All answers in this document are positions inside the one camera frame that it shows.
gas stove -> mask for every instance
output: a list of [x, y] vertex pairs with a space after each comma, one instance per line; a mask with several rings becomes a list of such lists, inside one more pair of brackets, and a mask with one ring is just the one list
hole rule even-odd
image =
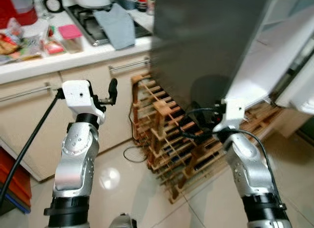
[[[96, 10], [109, 11], [110, 9], [111, 5], [108, 5]], [[83, 8], [79, 5], [73, 5], [66, 7], [65, 10], [92, 46], [99, 46], [110, 43], [105, 31], [98, 24], [96, 18], [94, 17], [93, 11], [95, 9]], [[134, 27], [136, 38], [151, 35], [148, 30], [146, 30], [136, 21], [134, 21]]]

gray refrigerator door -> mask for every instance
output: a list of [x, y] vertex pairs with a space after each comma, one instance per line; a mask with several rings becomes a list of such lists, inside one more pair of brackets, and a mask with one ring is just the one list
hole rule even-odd
[[223, 98], [271, 0], [156, 0], [152, 75], [183, 108]]

kitchen counter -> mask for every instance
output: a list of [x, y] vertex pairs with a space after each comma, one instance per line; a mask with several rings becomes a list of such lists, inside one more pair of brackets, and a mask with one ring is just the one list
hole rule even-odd
[[[154, 17], [146, 13], [130, 10], [129, 13], [140, 25], [149, 31], [153, 31]], [[50, 24], [56, 27], [73, 24], [74, 22], [64, 11], [55, 14], [50, 20]], [[47, 21], [38, 19], [30, 26], [24, 26], [25, 37], [39, 34], [47, 26]], [[61, 36], [56, 29], [55, 37], [61, 40]], [[142, 37], [136, 39], [135, 46], [123, 50], [115, 50], [111, 44], [93, 47], [82, 37], [83, 52], [77, 54], [66, 53], [63, 55], [43, 57], [41, 59], [10, 63], [0, 66], [0, 84], [17, 81], [46, 73], [65, 70], [73, 67], [88, 65], [95, 62], [105, 61], [117, 57], [128, 56], [140, 52], [145, 52], [151, 48], [151, 37]]]

dish towel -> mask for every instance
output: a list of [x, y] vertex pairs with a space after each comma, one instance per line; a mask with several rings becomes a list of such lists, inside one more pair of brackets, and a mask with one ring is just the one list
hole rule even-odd
[[94, 16], [116, 50], [135, 44], [133, 19], [120, 5], [114, 3], [109, 12], [94, 11]]

cabinet door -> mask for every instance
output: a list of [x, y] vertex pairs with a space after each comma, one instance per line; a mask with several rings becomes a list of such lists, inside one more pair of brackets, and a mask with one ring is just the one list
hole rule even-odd
[[131, 77], [147, 72], [145, 65], [138, 65], [124, 69], [124, 71], [121, 69], [117, 72], [118, 75], [111, 76], [109, 66], [119, 67], [132, 64], [144, 60], [144, 57], [147, 56], [145, 53], [61, 72], [63, 81], [89, 80], [94, 94], [99, 98], [108, 97], [108, 86], [112, 78], [118, 80], [116, 105], [107, 107], [105, 123], [99, 127], [100, 152], [131, 138], [131, 124], [128, 118], [132, 103]]
[[[0, 98], [43, 87], [46, 83], [58, 87], [62, 81], [53, 73], [3, 84]], [[20, 153], [54, 96], [55, 91], [46, 90], [0, 102], [0, 138], [14, 153]], [[42, 180], [55, 173], [61, 142], [71, 119], [65, 101], [58, 100], [24, 156], [28, 170], [36, 179]]]

